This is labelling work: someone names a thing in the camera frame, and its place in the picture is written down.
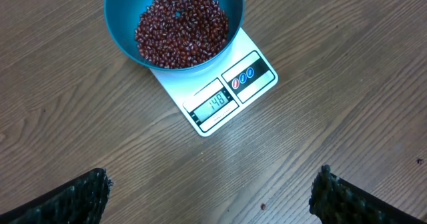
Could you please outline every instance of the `digital display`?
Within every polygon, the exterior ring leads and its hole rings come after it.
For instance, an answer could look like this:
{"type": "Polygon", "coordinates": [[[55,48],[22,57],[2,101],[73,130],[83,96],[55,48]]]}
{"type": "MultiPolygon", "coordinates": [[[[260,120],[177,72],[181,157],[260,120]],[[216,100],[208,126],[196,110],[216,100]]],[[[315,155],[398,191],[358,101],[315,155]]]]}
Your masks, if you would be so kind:
{"type": "Polygon", "coordinates": [[[227,97],[222,93],[222,91],[219,91],[213,97],[205,101],[205,103],[201,104],[200,107],[194,110],[194,114],[201,122],[203,122],[227,103],[227,97]]]}

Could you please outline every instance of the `white digital scale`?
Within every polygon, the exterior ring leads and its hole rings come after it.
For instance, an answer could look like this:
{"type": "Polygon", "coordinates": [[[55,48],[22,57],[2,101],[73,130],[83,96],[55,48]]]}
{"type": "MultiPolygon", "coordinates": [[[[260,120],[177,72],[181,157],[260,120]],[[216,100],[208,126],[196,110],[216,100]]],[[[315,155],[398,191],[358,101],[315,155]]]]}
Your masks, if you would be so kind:
{"type": "Polygon", "coordinates": [[[243,29],[209,65],[188,71],[151,71],[203,137],[278,82],[278,74],[243,29]]]}

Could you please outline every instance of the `bowl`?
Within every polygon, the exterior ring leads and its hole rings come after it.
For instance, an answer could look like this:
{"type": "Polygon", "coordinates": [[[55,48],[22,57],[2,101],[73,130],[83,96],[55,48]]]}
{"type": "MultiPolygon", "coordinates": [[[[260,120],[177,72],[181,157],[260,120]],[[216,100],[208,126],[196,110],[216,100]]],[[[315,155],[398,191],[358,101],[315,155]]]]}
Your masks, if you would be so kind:
{"type": "Polygon", "coordinates": [[[217,0],[220,2],[221,9],[226,11],[229,17],[230,31],[227,36],[228,44],[214,57],[193,67],[182,69],[164,69],[150,63],[144,59],[138,52],[137,41],[134,40],[135,29],[138,26],[139,16],[151,5],[152,0],[105,0],[104,16],[108,31],[119,48],[131,59],[137,63],[163,71],[185,71],[208,65],[218,56],[220,56],[232,43],[244,18],[244,0],[217,0]]]}

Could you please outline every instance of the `brown tabletop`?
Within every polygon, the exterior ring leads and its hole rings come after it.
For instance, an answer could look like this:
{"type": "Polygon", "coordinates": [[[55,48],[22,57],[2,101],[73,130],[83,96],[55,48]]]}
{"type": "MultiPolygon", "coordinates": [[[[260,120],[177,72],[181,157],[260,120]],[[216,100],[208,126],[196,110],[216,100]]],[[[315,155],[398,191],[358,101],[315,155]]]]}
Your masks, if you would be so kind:
{"type": "Polygon", "coordinates": [[[319,223],[327,163],[427,221],[427,0],[246,0],[244,29],[279,83],[202,138],[103,0],[0,0],[0,213],[105,167],[102,223],[319,223]]]}

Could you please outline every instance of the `red button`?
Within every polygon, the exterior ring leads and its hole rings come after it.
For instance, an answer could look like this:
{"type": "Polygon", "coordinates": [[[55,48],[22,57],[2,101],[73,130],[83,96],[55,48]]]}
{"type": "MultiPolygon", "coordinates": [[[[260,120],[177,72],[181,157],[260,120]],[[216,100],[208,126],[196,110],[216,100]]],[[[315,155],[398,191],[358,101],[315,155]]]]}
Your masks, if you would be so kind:
{"type": "Polygon", "coordinates": [[[232,82],[233,89],[239,88],[239,85],[240,85],[239,79],[237,78],[233,79],[233,82],[232,82]]]}

